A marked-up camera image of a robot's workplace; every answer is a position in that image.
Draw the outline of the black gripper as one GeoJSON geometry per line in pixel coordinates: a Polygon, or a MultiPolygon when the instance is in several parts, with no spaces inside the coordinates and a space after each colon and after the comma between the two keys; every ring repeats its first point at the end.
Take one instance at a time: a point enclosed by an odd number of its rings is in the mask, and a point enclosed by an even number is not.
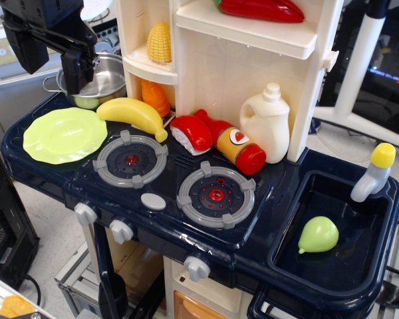
{"type": "Polygon", "coordinates": [[[81,18],[83,1],[0,1],[0,7],[7,40],[29,74],[49,61],[47,47],[70,47],[61,56],[67,93],[79,94],[93,81],[97,37],[81,18]]]}

